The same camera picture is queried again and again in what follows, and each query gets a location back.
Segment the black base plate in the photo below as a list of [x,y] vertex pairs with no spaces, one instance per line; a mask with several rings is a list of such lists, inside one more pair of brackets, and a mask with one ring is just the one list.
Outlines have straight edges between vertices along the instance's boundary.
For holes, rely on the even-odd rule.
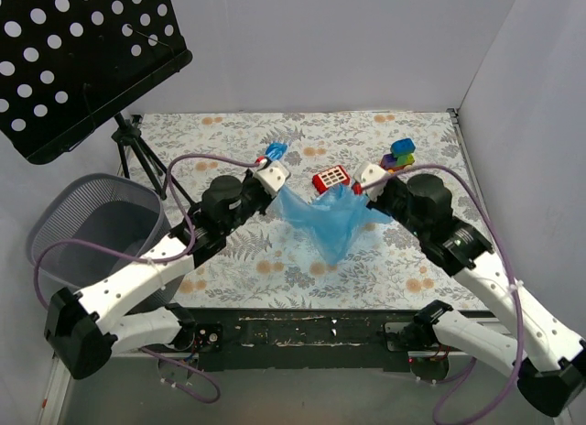
[[415,343],[403,349],[391,333],[413,311],[187,309],[195,343],[188,347],[206,372],[265,369],[372,368],[408,372],[423,364],[426,377],[458,372],[471,358],[450,346]]

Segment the grey mesh trash bin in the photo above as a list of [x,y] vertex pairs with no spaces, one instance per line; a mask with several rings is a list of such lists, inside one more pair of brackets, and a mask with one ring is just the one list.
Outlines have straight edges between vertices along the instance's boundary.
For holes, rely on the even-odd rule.
[[[142,256],[170,229],[163,202],[152,190],[126,178],[94,173],[73,181],[41,214],[27,237],[27,258],[35,264],[43,250],[62,239]],[[127,264],[126,259],[87,246],[61,245],[44,256],[33,286],[44,303],[49,299],[41,294],[41,282],[75,291]]]

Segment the aluminium frame rail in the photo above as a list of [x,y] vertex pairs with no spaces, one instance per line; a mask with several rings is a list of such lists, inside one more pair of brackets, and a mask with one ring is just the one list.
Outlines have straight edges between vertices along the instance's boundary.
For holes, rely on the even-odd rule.
[[49,382],[41,402],[37,425],[54,425],[59,422],[70,382],[69,370],[54,355],[51,359]]

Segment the colourful toy brick car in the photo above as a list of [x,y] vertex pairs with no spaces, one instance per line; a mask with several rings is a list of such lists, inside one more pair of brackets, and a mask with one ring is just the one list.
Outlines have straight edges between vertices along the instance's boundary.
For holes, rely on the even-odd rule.
[[382,156],[379,166],[389,173],[408,168],[415,162],[415,150],[416,146],[410,138],[397,140],[390,146],[390,152]]

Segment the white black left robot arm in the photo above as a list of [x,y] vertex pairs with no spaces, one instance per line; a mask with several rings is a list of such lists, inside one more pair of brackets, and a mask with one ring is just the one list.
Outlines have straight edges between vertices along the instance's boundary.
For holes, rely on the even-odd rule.
[[188,350],[195,322],[178,304],[138,314],[133,308],[222,251],[231,233],[266,212],[289,176],[277,161],[246,171],[242,180],[222,175],[144,255],[89,287],[57,291],[49,300],[44,336],[71,376],[84,379],[113,354],[146,345]]

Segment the floral table mat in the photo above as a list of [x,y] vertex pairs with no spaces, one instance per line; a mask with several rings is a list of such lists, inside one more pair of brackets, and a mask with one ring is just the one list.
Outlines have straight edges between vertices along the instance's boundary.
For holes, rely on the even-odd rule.
[[[469,180],[461,140],[446,113],[148,114],[143,138],[193,199],[217,176],[241,176],[241,163],[272,143],[288,150],[288,187],[316,197],[312,177],[335,165],[354,172],[376,163],[403,138],[418,164],[449,168],[443,177],[454,211],[482,221],[462,184]],[[443,300],[458,310],[483,305],[419,252],[396,223],[367,223],[343,261],[327,264],[304,234],[268,211],[247,222],[213,260],[187,275],[175,296],[186,307],[417,310]]]

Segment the blue plastic trash bag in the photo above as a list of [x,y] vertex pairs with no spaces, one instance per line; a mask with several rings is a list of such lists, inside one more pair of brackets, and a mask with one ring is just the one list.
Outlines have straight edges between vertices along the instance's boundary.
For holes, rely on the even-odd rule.
[[312,202],[285,186],[273,204],[279,216],[307,236],[326,263],[334,265],[346,257],[365,225],[392,222],[384,213],[369,209],[368,202],[367,196],[340,184]]

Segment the red white toy brick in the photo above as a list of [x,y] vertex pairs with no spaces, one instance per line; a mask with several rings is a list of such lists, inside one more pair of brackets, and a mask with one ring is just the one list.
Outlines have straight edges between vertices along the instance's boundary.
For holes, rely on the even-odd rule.
[[318,194],[323,194],[325,191],[336,185],[349,185],[351,178],[342,165],[336,165],[325,169],[312,177],[312,185],[317,190]]

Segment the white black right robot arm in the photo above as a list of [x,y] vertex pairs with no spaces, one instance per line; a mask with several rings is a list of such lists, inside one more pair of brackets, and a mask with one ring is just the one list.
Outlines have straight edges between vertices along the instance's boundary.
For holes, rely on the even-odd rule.
[[406,181],[374,164],[355,175],[368,207],[400,223],[421,252],[469,290],[508,330],[501,334],[434,301],[396,334],[406,347],[454,347],[484,362],[516,386],[525,400],[551,418],[585,388],[585,340],[548,311],[495,252],[493,241],[456,217],[441,178],[415,174]]

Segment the black perforated music stand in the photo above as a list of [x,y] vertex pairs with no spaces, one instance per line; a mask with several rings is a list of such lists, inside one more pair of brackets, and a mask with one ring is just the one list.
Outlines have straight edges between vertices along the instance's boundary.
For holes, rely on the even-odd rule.
[[171,0],[1,0],[1,131],[44,165],[115,121],[163,194],[162,163],[122,112],[191,61]]

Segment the small blue bag piece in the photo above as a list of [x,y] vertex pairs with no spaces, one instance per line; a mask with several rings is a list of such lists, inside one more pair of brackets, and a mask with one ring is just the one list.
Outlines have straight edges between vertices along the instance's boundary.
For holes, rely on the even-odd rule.
[[288,145],[281,142],[271,143],[265,151],[265,157],[271,161],[280,160],[288,151]]

